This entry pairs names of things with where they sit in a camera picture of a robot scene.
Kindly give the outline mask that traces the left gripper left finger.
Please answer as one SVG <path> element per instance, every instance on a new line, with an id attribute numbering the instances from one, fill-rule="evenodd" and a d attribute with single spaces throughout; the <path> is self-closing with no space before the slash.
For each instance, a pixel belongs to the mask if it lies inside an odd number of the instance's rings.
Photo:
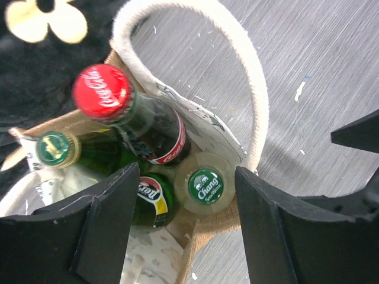
<path id="1" fill-rule="evenodd" d="M 31 215 L 1 218 L 1 282 L 119 283 L 139 177 L 132 163 Z"/>

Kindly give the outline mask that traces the green bottle front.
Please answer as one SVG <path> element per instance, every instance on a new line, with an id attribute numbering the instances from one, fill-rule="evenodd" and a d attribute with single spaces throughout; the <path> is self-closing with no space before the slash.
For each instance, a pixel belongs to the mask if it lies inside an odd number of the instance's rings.
<path id="1" fill-rule="evenodd" d="M 36 152 L 47 166 L 64 169 L 78 164 L 105 176 L 129 163 L 140 161 L 113 130 L 98 130 L 81 135 L 48 131 L 38 139 Z"/>

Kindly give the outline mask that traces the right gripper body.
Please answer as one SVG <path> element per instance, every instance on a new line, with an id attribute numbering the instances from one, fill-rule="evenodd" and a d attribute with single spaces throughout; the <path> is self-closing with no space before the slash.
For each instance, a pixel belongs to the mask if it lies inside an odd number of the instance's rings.
<path id="1" fill-rule="evenodd" d="M 366 186 L 352 194 L 330 198 L 327 196 L 302 196 L 301 200 L 322 209 L 352 217 L 378 213 L 378 170 Z"/>

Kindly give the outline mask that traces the cola glass bottle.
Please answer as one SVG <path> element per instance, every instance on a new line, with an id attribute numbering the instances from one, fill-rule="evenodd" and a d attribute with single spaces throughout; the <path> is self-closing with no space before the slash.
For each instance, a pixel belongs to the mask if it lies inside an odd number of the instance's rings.
<path id="1" fill-rule="evenodd" d="M 114 128 L 140 159 L 173 165 L 190 154 L 191 140 L 178 112 L 140 92 L 117 67 L 94 64 L 85 68 L 74 81 L 72 96 L 81 112 Z"/>

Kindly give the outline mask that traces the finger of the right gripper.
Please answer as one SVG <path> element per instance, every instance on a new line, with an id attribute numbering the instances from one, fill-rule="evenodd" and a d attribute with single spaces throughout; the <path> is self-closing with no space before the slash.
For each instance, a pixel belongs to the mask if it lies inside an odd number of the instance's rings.
<path id="1" fill-rule="evenodd" d="M 333 144 L 378 153 L 378 110 L 332 131 L 330 136 Z"/>

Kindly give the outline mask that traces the green bottle yellow label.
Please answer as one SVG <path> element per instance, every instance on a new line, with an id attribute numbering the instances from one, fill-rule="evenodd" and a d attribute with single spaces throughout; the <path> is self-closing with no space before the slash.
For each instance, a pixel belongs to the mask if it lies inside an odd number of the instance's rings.
<path id="1" fill-rule="evenodd" d="M 140 176 L 133 225 L 165 227 L 178 210 L 179 202 L 168 177 L 152 172 Z"/>

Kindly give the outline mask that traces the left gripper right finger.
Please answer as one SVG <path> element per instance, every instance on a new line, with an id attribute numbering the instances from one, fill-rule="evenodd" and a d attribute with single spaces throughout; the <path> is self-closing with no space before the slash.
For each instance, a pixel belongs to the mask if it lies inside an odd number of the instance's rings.
<path id="1" fill-rule="evenodd" d="M 378 282 L 378 213 L 322 209 L 244 167 L 235 184 L 251 283 Z"/>

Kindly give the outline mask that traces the clear glass bottle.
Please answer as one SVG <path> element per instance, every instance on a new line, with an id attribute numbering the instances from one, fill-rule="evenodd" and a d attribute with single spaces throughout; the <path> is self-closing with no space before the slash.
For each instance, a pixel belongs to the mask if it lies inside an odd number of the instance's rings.
<path id="1" fill-rule="evenodd" d="M 176 168 L 174 190 L 186 210 L 198 215 L 218 213 L 235 196 L 235 167 L 214 153 L 192 154 Z"/>

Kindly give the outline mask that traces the canvas tote bag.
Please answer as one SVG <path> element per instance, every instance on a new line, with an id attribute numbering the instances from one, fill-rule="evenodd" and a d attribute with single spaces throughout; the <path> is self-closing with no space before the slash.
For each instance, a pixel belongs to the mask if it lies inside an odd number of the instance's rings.
<path id="1" fill-rule="evenodd" d="M 182 97 L 154 77 L 133 50 L 130 34 L 151 13 L 183 8 L 202 15 L 228 40 L 248 79 L 253 108 L 250 150 L 244 151 L 227 125 L 215 114 Z M 112 55 L 131 72 L 132 79 L 149 95 L 177 109 L 189 127 L 189 136 L 200 148 L 226 159 L 234 167 L 245 164 L 255 170 L 261 158 L 269 122 L 266 81 L 253 44 L 235 17 L 218 1 L 129 1 L 117 13 L 113 25 Z M 11 204 L 27 189 L 57 178 L 55 170 L 41 170 L 20 179 L 1 202 L 1 218 L 10 216 Z M 240 228 L 236 202 L 208 217 L 181 210 L 167 230 L 148 233 L 130 226 L 119 283 L 184 283 L 196 251 L 212 236 Z"/>

